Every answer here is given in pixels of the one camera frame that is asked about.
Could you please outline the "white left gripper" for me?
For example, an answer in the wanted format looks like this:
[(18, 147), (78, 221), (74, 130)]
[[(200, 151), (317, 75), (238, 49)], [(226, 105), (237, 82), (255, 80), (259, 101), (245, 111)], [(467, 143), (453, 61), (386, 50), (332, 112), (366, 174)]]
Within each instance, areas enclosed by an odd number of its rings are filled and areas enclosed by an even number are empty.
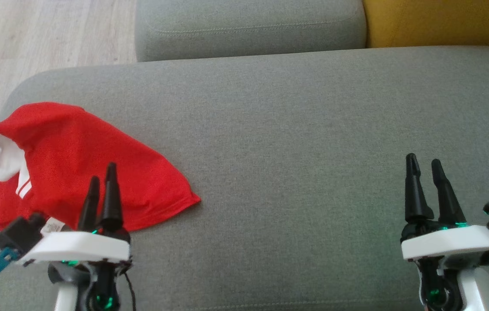
[[(25, 256), (19, 265), (27, 262), (76, 260), (110, 263), (129, 260), (130, 244), (124, 240), (92, 234), (96, 226), (100, 196), (100, 179), (92, 176), (78, 222), (78, 232), (52, 232), (45, 235)], [(105, 177), (105, 193), (99, 227), (102, 234), (114, 234), (123, 226), (117, 165), (109, 163)]]

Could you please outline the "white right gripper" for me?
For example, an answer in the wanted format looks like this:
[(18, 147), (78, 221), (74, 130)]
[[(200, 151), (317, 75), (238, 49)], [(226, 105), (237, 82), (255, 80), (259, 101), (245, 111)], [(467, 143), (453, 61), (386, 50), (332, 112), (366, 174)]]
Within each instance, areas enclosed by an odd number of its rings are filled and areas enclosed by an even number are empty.
[[(405, 260), (475, 254), (489, 251), (489, 229), (483, 225), (468, 225), (453, 187), (446, 177), (441, 161), (431, 162), (436, 186), (439, 218), (407, 224), (402, 230), (402, 256)], [(406, 156), (405, 221), (432, 220), (422, 184), (422, 172), (414, 153)]]

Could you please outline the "red jersey with number 23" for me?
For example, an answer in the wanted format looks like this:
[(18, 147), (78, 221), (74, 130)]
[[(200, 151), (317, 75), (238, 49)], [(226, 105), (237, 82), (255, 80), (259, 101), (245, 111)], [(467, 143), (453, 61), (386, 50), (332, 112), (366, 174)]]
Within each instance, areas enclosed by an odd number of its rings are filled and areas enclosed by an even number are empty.
[(25, 104), (0, 122), (0, 230), (36, 212), (76, 228), (91, 178), (112, 162), (130, 232), (201, 201), (163, 155), (83, 108)]

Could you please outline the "grey sofa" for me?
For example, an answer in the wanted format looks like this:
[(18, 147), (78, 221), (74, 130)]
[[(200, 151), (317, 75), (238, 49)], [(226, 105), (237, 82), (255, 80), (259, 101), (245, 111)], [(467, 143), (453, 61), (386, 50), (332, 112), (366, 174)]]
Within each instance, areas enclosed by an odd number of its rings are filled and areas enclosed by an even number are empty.
[(405, 157), (438, 212), (489, 200), (489, 47), (324, 51), (39, 73), (9, 96), (77, 105), (163, 154), (201, 203), (133, 233), (138, 311), (421, 311), (402, 258)]

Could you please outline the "yellow sofa cushion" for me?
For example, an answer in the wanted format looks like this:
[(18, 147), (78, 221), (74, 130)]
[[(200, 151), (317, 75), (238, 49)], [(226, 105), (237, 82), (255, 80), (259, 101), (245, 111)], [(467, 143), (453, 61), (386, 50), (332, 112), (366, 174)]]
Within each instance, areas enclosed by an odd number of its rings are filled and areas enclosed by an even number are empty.
[(362, 0), (370, 48), (489, 46), (489, 0)]

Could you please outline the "grey sofa cushion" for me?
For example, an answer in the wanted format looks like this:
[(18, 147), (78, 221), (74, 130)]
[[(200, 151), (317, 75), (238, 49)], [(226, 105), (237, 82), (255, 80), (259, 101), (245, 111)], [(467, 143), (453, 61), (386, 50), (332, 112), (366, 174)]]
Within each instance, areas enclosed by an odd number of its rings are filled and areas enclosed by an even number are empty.
[(137, 0), (139, 62), (366, 47), (361, 0)]

